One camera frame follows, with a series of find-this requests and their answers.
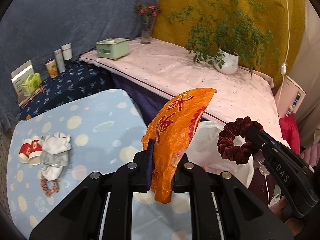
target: flower bouquet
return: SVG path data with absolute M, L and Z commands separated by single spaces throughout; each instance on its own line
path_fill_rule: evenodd
M 156 17 L 161 10 L 156 5 L 145 3 L 143 5 L 139 1 L 134 5 L 134 11 L 141 16 L 141 44 L 150 44 L 150 36 Z

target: white pot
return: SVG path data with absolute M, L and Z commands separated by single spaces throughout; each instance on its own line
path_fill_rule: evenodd
M 224 64 L 220 68 L 219 64 L 213 61 L 216 70 L 225 75 L 231 75 L 235 73 L 238 69 L 239 56 L 229 54 L 221 49 L 219 49 L 219 52 L 224 54 L 224 56 L 221 57 L 224 61 Z

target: red trim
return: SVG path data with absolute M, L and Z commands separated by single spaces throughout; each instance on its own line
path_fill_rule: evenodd
M 102 63 L 100 63 L 100 62 L 97 62 L 97 61 L 94 60 L 94 59 L 90 59 L 90 58 L 86 58 L 86 57 L 80 57 L 80 58 L 85 58 L 85 59 L 87 59 L 87 60 L 93 60 L 93 61 L 95 61 L 95 62 L 98 63 L 98 64 L 104 65 L 104 64 L 102 64 Z M 145 82 L 143 82 L 143 81 L 141 81 L 141 80 L 139 80 L 139 79 L 137 79 L 137 78 L 135 78 L 135 77 L 132 77 L 132 76 L 128 75 L 127 73 L 124 73 L 124 72 L 122 72 L 122 71 L 120 71 L 120 70 L 118 70 L 118 69 L 116 69 L 116 68 L 110 67 L 110 66 L 108 66 L 108 65 L 104 65 L 104 66 L 109 67 L 109 68 L 112 68 L 112 69 L 114 69 L 114 70 L 116 70 L 116 71 L 119 71 L 119 72 L 121 72 L 122 74 L 124 74 L 124 75 L 126 75 L 126 76 L 128 76 L 128 77 L 130 77 L 130 78 L 133 78 L 133 79 L 135 79 L 136 81 L 139 81 L 139 82 L 141 82 L 141 83 L 143 83 L 143 84 L 145 84 L 145 85 L 147 85 L 147 86 L 149 86 L 149 87 L 152 87 L 152 88 L 154 88 L 154 89 L 156 89 L 156 90 L 159 90 L 159 91 L 161 91 L 162 93 L 165 93 L 165 94 L 167 94 L 167 95 L 169 95 L 169 96 L 171 96 L 171 97 L 173 97 L 173 98 L 175 97 L 175 96 L 173 96 L 173 95 L 171 95 L 171 94 L 169 94 L 169 93 L 167 93 L 167 92 L 165 92 L 165 91 L 163 91 L 163 90 L 161 90 L 161 89 L 159 89 L 159 88 L 157 88 L 157 87 L 154 87 L 154 86 L 152 86 L 152 85 L 150 85 L 150 84 L 148 84 L 148 83 L 145 83 Z M 219 120 L 220 122 L 226 123 L 225 121 L 219 119 L 218 117 L 215 117 L 215 116 L 212 115 L 212 114 L 209 114 L 209 113 L 206 112 L 206 111 L 204 111 L 204 113 L 212 116 L 213 118 Z

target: yellow-green tissue box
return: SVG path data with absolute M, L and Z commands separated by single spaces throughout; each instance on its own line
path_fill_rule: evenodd
M 98 57 L 117 60 L 129 53 L 129 39 L 110 38 L 96 42 Z
M 21 85 L 23 94 L 31 96 L 41 84 L 40 74 L 30 74 L 26 81 Z

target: orange food packaging bag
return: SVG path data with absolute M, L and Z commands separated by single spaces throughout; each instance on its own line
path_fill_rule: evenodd
M 212 88 L 196 88 L 177 95 L 148 125 L 141 142 L 146 150 L 149 139 L 155 141 L 151 190 L 156 201 L 164 204 L 171 201 L 171 181 L 177 165 L 216 92 Z

